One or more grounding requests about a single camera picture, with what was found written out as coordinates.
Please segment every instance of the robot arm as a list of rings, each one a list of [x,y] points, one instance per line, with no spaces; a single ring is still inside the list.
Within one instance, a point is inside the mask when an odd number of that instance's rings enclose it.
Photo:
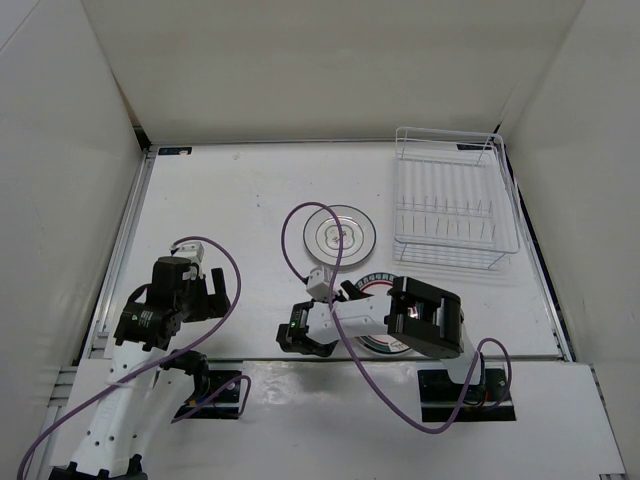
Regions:
[[[115,331],[107,385],[118,385],[128,373],[166,356],[182,323],[227,313],[222,269],[211,271],[215,292],[208,294],[200,267],[203,252],[200,242],[190,242],[159,258],[151,283],[131,295]],[[139,302],[145,290],[146,300]],[[186,352],[118,387],[98,402],[69,466],[55,468],[50,480],[146,480],[142,461],[151,440],[183,403],[209,392],[207,359]]]
[[[312,301],[293,306],[289,323],[280,325],[276,340],[285,352],[329,357],[340,339],[326,302],[334,308],[348,337],[391,335],[415,351],[439,359],[451,381],[464,383],[475,354],[464,327],[457,295],[410,277],[396,277],[387,295],[368,295],[350,282],[342,284],[349,295],[329,292],[326,267],[312,270],[307,292]],[[476,366],[471,384],[481,382]]]

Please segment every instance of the black label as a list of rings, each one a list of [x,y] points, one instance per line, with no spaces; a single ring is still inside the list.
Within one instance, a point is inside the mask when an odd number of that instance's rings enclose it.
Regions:
[[[191,147],[162,147],[158,155],[191,155]]]

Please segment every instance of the cable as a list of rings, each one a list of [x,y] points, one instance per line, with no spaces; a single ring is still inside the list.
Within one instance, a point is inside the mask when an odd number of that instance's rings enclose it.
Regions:
[[[298,205],[297,207],[295,207],[289,213],[289,215],[287,215],[287,218],[285,219],[284,223],[282,224],[282,232],[281,232],[281,235],[280,235],[280,246],[282,248],[282,253],[284,255],[285,261],[287,262],[287,265],[289,265],[289,268],[294,273],[294,275],[296,277],[298,277],[302,282],[304,282],[304,277],[302,275],[300,275],[300,273],[295,269],[295,267],[292,265],[291,261],[289,260],[289,256],[287,255],[286,245],[285,245],[285,233],[286,233],[287,225],[289,224],[289,220],[291,219],[291,217],[298,210],[301,210],[302,208],[305,208],[305,207],[319,207],[319,208],[322,208],[322,209],[326,210],[327,212],[329,212],[329,214],[331,215],[333,220],[336,222],[336,225],[338,227],[338,238],[339,238],[338,256],[336,258],[336,264],[335,264],[333,272],[331,274],[331,279],[329,280],[329,291],[331,292],[331,291],[334,290],[334,286],[335,286],[335,283],[336,283],[336,278],[338,276],[338,270],[340,268],[340,262],[342,261],[342,253],[343,253],[343,250],[344,250],[344,245],[343,245],[344,241],[343,241],[343,237],[342,237],[342,225],[340,224],[340,219],[338,218],[336,213],[330,207],[328,207],[327,205],[325,205],[323,203],[319,203],[319,202],[304,202],[304,203],[301,203],[300,205]],[[416,422],[411,417],[409,417],[402,410],[400,410],[400,408],[398,408],[398,406],[395,403],[393,403],[389,397],[387,397],[385,395],[385,393],[380,389],[380,387],[378,387],[378,385],[375,383],[373,378],[371,378],[371,376],[369,375],[367,370],[364,368],[364,365],[362,364],[362,361],[360,360],[360,358],[358,358],[358,355],[356,354],[355,350],[353,349],[353,346],[351,345],[351,342],[347,338],[347,335],[345,334],[344,329],[342,328],[342,325],[340,324],[340,319],[338,318],[338,316],[336,315],[336,313],[335,313],[335,311],[333,309],[333,298],[332,298],[332,296],[329,296],[328,303],[329,303],[329,311],[331,312],[331,316],[332,316],[333,321],[334,321],[334,323],[336,325],[336,329],[338,330],[338,334],[340,335],[340,339],[344,343],[344,346],[347,348],[347,351],[349,352],[349,355],[351,356],[351,359],[353,360],[353,363],[355,363],[356,367],[358,368],[358,370],[360,371],[360,373],[364,377],[365,381],[369,384],[369,386],[374,391],[374,393],[378,396],[378,398],[380,398],[380,400],[382,400],[385,403],[385,405],[387,405],[387,407],[389,407],[391,409],[391,411],[393,411],[393,413],[395,413],[402,420],[404,420],[406,423],[408,423],[412,427],[416,428],[417,430],[420,430],[421,432],[429,433],[429,434],[438,434],[438,433],[442,433],[442,432],[446,431],[453,424],[453,422],[455,421],[456,417],[458,416],[458,412],[460,412],[460,409],[463,407],[463,401],[464,401],[464,398],[465,398],[465,396],[467,394],[467,390],[469,389],[469,385],[471,383],[471,377],[473,376],[473,372],[474,372],[474,370],[476,368],[476,365],[478,363],[478,359],[480,357],[480,351],[482,350],[482,347],[486,343],[489,343],[489,342],[495,343],[496,345],[498,345],[498,347],[500,347],[500,349],[504,353],[505,360],[507,362],[508,379],[507,379],[507,385],[506,385],[506,388],[505,388],[505,393],[503,394],[502,398],[498,402],[496,402],[494,405],[492,405],[491,407],[485,408],[484,411],[488,411],[488,410],[492,410],[493,408],[496,408],[509,395],[509,389],[511,388],[511,373],[512,373],[511,372],[511,359],[509,357],[509,353],[507,352],[507,349],[504,347],[504,345],[502,345],[502,343],[500,343],[495,338],[484,338],[484,339],[482,339],[480,341],[480,343],[478,343],[478,348],[476,350],[475,355],[473,356],[473,361],[471,362],[471,367],[469,367],[469,372],[467,373],[467,377],[465,378],[464,384],[462,386],[462,390],[460,391],[460,396],[458,397],[458,400],[456,401],[455,407],[454,407],[453,411],[451,412],[451,415],[449,416],[447,421],[444,422],[444,424],[442,424],[441,426],[436,427],[436,428],[430,428],[430,427],[426,427],[424,425],[421,425],[420,423]]]
[[[247,381],[247,390],[244,393],[244,398],[242,400],[242,405],[240,406],[240,411],[238,411],[238,413],[236,413],[236,414],[230,414],[233,417],[240,417],[244,413],[244,407],[247,405],[247,400],[249,399],[249,392],[251,391],[251,378],[249,378],[247,375],[238,375],[237,377],[232,378],[227,383],[225,383],[224,385],[220,386],[215,392],[213,392],[207,398],[202,400],[202,403],[200,403],[198,406],[192,408],[191,410],[189,410],[184,415],[180,415],[178,418],[174,418],[173,420],[171,420],[171,424],[178,423],[178,422],[180,422],[182,420],[186,420],[187,418],[194,416],[196,413],[198,413],[204,407],[208,406],[211,402],[213,402],[213,400],[218,395],[220,395],[222,392],[224,392],[225,389],[229,385],[232,385],[232,384],[234,384],[236,382],[240,382],[242,380],[246,380]]]
[[[181,238],[179,240],[176,240],[172,245],[172,250],[178,244],[184,243],[184,242],[187,242],[187,241],[200,241],[200,242],[208,243],[209,245],[212,245],[215,248],[217,248],[225,257],[227,257],[227,260],[229,260],[229,262],[231,263],[231,266],[233,267],[233,270],[234,270],[234,272],[236,274],[237,287],[236,287],[236,294],[233,297],[233,301],[231,302],[231,305],[229,306],[229,310],[220,319],[220,321],[214,325],[214,327],[211,330],[209,330],[207,333],[202,335],[200,338],[198,338],[197,340],[191,342],[186,347],[181,348],[179,350],[176,350],[171,355],[167,355],[166,357],[160,358],[158,360],[154,360],[153,362],[150,362],[147,365],[144,365],[144,366],[138,368],[137,370],[134,370],[133,372],[129,373],[128,375],[125,375],[124,377],[122,377],[120,380],[118,380],[116,382],[118,384],[126,383],[129,380],[132,380],[132,379],[136,378],[141,373],[147,372],[147,371],[151,370],[152,368],[156,368],[156,367],[158,367],[158,366],[160,366],[160,365],[162,365],[164,363],[170,362],[171,360],[179,357],[183,353],[186,353],[189,350],[192,350],[193,348],[195,348],[198,345],[200,345],[202,342],[204,342],[209,337],[211,337],[211,335],[216,333],[220,329],[220,327],[222,327],[224,322],[227,321],[227,319],[231,316],[231,314],[235,310],[236,305],[238,304],[238,300],[240,300],[240,291],[241,291],[241,287],[242,287],[242,280],[240,278],[240,269],[238,268],[238,264],[233,259],[231,254],[229,252],[227,252],[227,250],[222,245],[220,245],[219,243],[214,242],[213,240],[210,240],[209,238],[199,237],[199,236],[184,237],[184,238]],[[20,462],[20,466],[18,467],[17,479],[18,480],[25,480],[25,477],[26,477],[25,470],[26,470],[27,462],[33,456],[33,454],[36,451],[36,448],[38,448],[38,446],[42,443],[42,441],[45,438],[47,438],[49,435],[51,435],[60,425],[65,423],[67,420],[69,420],[73,416],[75,416],[78,413],[80,413],[82,410],[87,408],[89,405],[92,405],[95,402],[97,402],[98,400],[100,400],[101,398],[106,397],[107,395],[109,395],[111,392],[113,392],[117,388],[118,388],[118,385],[109,385],[107,388],[105,388],[101,392],[97,393],[96,395],[91,397],[89,400],[85,401],[84,403],[81,403],[76,408],[71,410],[69,413],[67,413],[67,414],[63,415],[62,417],[60,417],[60,419],[58,419],[55,422],[53,422],[53,424],[49,428],[47,428],[44,432],[42,432],[38,436],[38,438],[36,438],[35,441],[29,446],[29,448],[27,449],[26,453],[22,457],[22,460]]]

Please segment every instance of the white enclosure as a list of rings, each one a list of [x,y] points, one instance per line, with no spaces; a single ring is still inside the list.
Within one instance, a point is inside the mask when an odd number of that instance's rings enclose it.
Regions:
[[[29,3],[0,5],[6,478],[77,356],[141,158],[82,5]]]
[[[640,478],[639,20],[635,0],[2,2],[5,476],[14,475],[45,416],[51,423],[64,410],[47,410],[52,388],[82,351],[88,327],[84,351],[94,342],[102,348],[122,299],[148,278],[153,260],[175,238],[205,234],[237,252],[247,285],[237,322],[203,348],[246,360],[258,393],[246,419],[222,422],[217,432],[206,422],[179,426],[167,439],[175,458],[160,453],[151,480],[162,480],[163,469],[172,472],[167,479],[291,478],[297,467],[309,468],[310,478],[418,476],[410,465],[420,475],[432,468],[434,478],[595,480],[623,470],[607,419],[628,476]],[[145,160],[123,97],[153,143]],[[593,365],[606,414],[589,367],[558,361],[568,352],[561,318],[520,211],[520,248],[496,272],[393,262],[389,140],[400,125],[498,128],[576,360]],[[162,144],[193,152],[156,157]],[[361,207],[385,232],[368,262],[345,278],[410,272],[460,293],[475,339],[505,339],[516,356],[517,422],[456,425],[449,436],[425,439],[372,397],[341,361],[344,350],[335,363],[309,364],[279,352],[274,326],[304,300],[279,258],[279,226],[296,203],[312,199]],[[310,268],[296,243],[302,217],[292,228],[292,255]],[[207,265],[216,262],[207,251]],[[176,345],[194,332],[181,332]],[[413,414],[407,385],[415,362],[411,355],[368,362]],[[83,361],[71,404],[98,388],[87,372],[104,366]],[[385,377],[386,369],[395,375]],[[333,377],[333,387],[323,383]],[[320,400],[304,397],[308,391],[322,393]],[[329,416],[336,406],[345,410]],[[376,419],[390,433],[376,436],[362,422],[350,429],[347,417]],[[62,430],[54,464],[68,459],[76,420]],[[229,442],[214,441],[219,435]],[[411,447],[397,450],[405,442]],[[249,451],[239,454],[240,445]],[[509,447],[519,453],[506,457]],[[263,470],[295,452],[298,463]],[[388,452],[395,460],[383,462]],[[49,444],[34,462],[51,453]],[[348,454],[365,467],[350,469]],[[487,458],[493,463],[471,468]],[[45,462],[29,480],[46,475]]]

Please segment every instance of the white wire rack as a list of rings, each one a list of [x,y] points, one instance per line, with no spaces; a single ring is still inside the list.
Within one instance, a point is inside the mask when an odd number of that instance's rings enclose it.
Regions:
[[[396,131],[394,259],[494,270],[520,249],[499,135]]]

